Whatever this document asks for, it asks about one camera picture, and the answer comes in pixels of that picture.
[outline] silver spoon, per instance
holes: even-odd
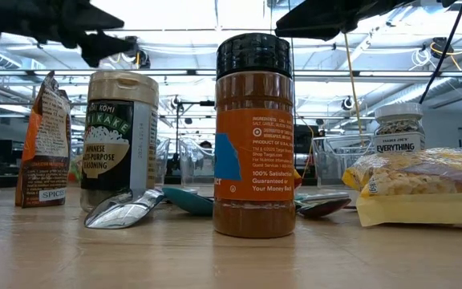
[[[163,200],[156,189],[130,191],[110,197],[95,207],[85,218],[91,229],[122,229],[132,226]]]

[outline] blue label graphic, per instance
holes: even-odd
[[[238,151],[225,133],[215,135],[215,177],[241,181]]]

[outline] spice jar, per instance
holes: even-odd
[[[422,106],[414,103],[385,105],[375,110],[375,151],[414,152],[425,148]]]
[[[81,207],[154,189],[158,83],[127,71],[92,74],[83,142]]]
[[[217,50],[216,231],[274,238],[295,226],[290,45],[244,34]]]

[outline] spice packet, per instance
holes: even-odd
[[[462,148],[364,156],[342,180],[361,192],[363,226],[462,224]]]
[[[22,208],[65,203],[71,106],[54,75],[47,74],[31,109],[15,190],[15,205]]]

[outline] table surface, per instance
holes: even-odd
[[[462,229],[362,228],[343,210],[298,218],[288,237],[240,239],[162,205],[138,226],[89,230],[77,189],[58,207],[13,198],[0,189],[0,289],[462,288]]]

